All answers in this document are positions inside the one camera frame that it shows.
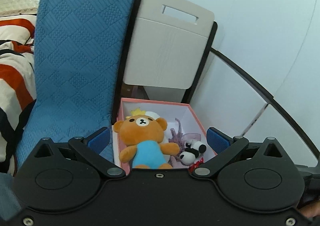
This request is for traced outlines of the person's right hand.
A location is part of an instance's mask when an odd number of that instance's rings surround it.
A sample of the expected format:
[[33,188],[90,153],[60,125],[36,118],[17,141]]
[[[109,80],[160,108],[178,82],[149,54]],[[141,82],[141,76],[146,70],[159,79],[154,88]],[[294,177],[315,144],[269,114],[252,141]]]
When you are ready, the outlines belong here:
[[302,207],[299,212],[307,217],[307,218],[313,218],[320,215],[320,201],[316,201],[313,203],[310,203],[304,207]]

